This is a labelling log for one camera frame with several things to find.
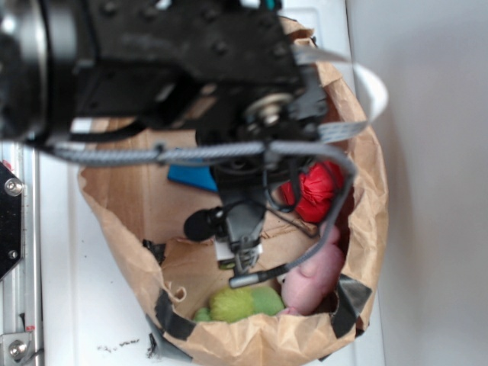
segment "black metal plate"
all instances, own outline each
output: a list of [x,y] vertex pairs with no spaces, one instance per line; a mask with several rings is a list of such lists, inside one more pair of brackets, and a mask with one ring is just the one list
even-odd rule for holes
[[22,194],[5,191],[12,178],[17,177],[0,163],[0,280],[21,260]]

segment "green plush toy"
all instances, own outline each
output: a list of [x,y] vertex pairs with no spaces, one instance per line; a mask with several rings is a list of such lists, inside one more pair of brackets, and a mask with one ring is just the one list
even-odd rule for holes
[[271,287],[225,287],[210,298],[210,309],[202,308],[197,311],[194,321],[216,320],[234,323],[258,313],[273,316],[283,309],[280,295]]

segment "gray cable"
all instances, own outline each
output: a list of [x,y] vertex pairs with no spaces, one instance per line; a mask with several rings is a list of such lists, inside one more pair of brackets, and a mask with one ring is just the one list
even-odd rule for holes
[[323,145],[321,143],[289,143],[284,141],[275,141],[271,143],[269,147],[271,151],[274,151],[278,154],[286,153],[287,155],[293,156],[315,155],[321,157],[322,159],[334,162],[335,164],[342,167],[345,171],[344,185],[342,186],[339,194],[337,194],[332,201],[326,218],[319,225],[321,226],[323,223],[327,222],[324,234],[320,238],[319,242],[315,245],[315,247],[303,254],[301,257],[284,266],[284,269],[286,269],[286,271],[290,271],[292,268],[297,267],[298,265],[304,263],[306,260],[312,258],[326,244],[332,227],[336,223],[342,206],[344,205],[345,200],[348,197],[348,193],[352,188],[355,176],[357,174],[357,169],[353,161],[350,160],[342,150],[334,146]]
[[195,160],[195,165],[201,166],[201,161],[198,160],[206,160],[205,165],[212,165],[216,159],[221,162],[221,159],[260,155],[265,151],[265,144],[260,142],[230,143],[168,151],[164,151],[162,147],[151,150],[75,150],[54,147],[44,151],[68,162],[93,167],[150,163],[173,164],[184,161],[191,165],[191,160]]
[[326,244],[330,231],[339,216],[356,176],[356,167],[353,161],[339,148],[323,143],[273,141],[266,146],[261,142],[250,142],[200,146],[193,149],[173,149],[169,151],[164,151],[162,147],[156,147],[152,150],[74,150],[54,148],[48,152],[70,162],[98,167],[147,163],[172,164],[174,162],[188,162],[191,165],[192,160],[195,165],[201,165],[201,160],[204,160],[204,163],[207,165],[211,165],[216,162],[221,162],[222,159],[257,156],[261,154],[265,154],[265,161],[268,159],[270,161],[276,158],[279,159],[281,156],[317,156],[323,160],[334,162],[344,169],[345,181],[323,221],[328,223],[326,230],[313,249],[284,265],[286,271],[312,258]]

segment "brown paper bag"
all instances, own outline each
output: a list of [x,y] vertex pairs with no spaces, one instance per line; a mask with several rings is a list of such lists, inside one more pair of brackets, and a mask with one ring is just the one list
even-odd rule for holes
[[[291,29],[296,42],[310,42],[310,31],[299,24],[284,21],[284,27]],[[329,64],[320,64],[319,73],[329,96],[328,119],[364,120],[340,73]],[[115,126],[125,123],[110,121]],[[194,132],[144,132],[104,148],[144,149],[159,141],[168,148],[194,146]],[[387,181],[376,136],[368,128],[342,146],[358,167],[354,192],[338,221],[347,256],[331,312],[312,316],[259,314],[233,324],[193,323],[189,319],[194,312],[226,285],[231,274],[217,269],[210,243],[178,238],[183,237],[188,216],[219,205],[218,196],[169,182],[168,168],[156,165],[83,169],[80,186],[124,277],[165,342],[198,364],[299,365],[333,353],[366,330],[386,245]],[[289,218],[314,229],[297,217]],[[141,245],[143,239],[165,242],[161,266]],[[313,240],[268,215],[262,244],[256,270],[295,259]]]

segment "pink object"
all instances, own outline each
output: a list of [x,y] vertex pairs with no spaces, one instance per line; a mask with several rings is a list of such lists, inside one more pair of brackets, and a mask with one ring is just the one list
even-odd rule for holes
[[324,247],[288,272],[281,287],[287,309],[280,314],[310,315],[334,290],[345,261],[344,253],[337,246],[338,240],[339,230],[334,226]]

